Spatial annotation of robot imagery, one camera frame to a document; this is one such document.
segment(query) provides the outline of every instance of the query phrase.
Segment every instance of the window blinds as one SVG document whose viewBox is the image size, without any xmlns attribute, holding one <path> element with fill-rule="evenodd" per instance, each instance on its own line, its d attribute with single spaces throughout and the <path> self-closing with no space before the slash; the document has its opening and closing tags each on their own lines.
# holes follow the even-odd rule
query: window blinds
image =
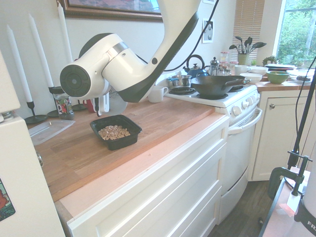
<svg viewBox="0 0 316 237">
<path fill-rule="evenodd" d="M 236 0 L 233 44 L 240 44 L 235 36 L 242 38 L 243 46 L 248 37 L 252 37 L 252 44 L 259 41 L 264 4 L 265 0 Z M 231 50 L 231 61 L 238 61 L 237 55 L 236 49 Z M 249 54 L 249 62 L 256 57 L 257 49 Z"/>
</svg>

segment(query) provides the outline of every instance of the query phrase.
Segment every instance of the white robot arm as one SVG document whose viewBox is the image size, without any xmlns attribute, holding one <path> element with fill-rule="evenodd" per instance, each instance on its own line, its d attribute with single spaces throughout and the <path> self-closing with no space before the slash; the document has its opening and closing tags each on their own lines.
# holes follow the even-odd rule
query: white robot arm
<svg viewBox="0 0 316 237">
<path fill-rule="evenodd" d="M 158 0 L 164 38 L 148 64 L 118 35 L 96 35 L 85 44 L 79 59 L 62 70 L 63 90 L 72 97 L 87 100 L 105 95 L 112 86 L 126 102 L 146 98 L 195 28 L 199 3 L 200 0 Z"/>
</svg>

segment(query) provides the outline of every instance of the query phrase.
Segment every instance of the black kettle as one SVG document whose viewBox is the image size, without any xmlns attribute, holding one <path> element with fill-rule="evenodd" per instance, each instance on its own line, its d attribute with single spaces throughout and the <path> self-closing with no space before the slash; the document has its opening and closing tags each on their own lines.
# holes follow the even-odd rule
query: black kettle
<svg viewBox="0 0 316 237">
<path fill-rule="evenodd" d="M 189 68 L 189 61 L 191 58 L 198 58 L 202 62 L 202 67 L 200 68 L 199 66 L 197 66 L 197 63 L 194 63 L 194 67 Z M 192 78 L 196 78 L 197 74 L 199 74 L 199 73 L 206 73 L 206 70 L 204 70 L 205 63 L 204 63 L 202 57 L 197 55 L 197 54 L 193 54 L 187 59 L 187 67 L 184 67 L 183 69 L 184 69 L 184 71 L 186 71 L 186 73 L 188 75 L 191 75 Z"/>
</svg>

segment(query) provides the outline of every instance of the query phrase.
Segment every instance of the french press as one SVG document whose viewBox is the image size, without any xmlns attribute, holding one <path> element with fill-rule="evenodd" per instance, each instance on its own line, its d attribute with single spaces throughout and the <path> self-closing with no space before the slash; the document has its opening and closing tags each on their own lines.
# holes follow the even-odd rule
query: french press
<svg viewBox="0 0 316 237">
<path fill-rule="evenodd" d="M 216 57 L 214 57 L 210 64 L 211 65 L 209 67 L 209 74 L 211 76 L 217 76 L 219 71 L 219 61 L 216 60 Z"/>
</svg>

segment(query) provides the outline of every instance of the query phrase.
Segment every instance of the white bowl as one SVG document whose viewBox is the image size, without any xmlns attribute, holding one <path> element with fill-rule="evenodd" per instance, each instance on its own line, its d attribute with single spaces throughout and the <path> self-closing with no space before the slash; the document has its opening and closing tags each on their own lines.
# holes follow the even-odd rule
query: white bowl
<svg viewBox="0 0 316 237">
<path fill-rule="evenodd" d="M 265 75 L 268 71 L 269 68 L 266 67 L 250 67 L 251 68 L 251 73 L 256 73 L 260 75 Z"/>
<path fill-rule="evenodd" d="M 245 77 L 246 80 L 251 80 L 252 83 L 257 83 L 262 79 L 262 75 L 255 73 L 242 73 L 240 75 Z"/>
</svg>

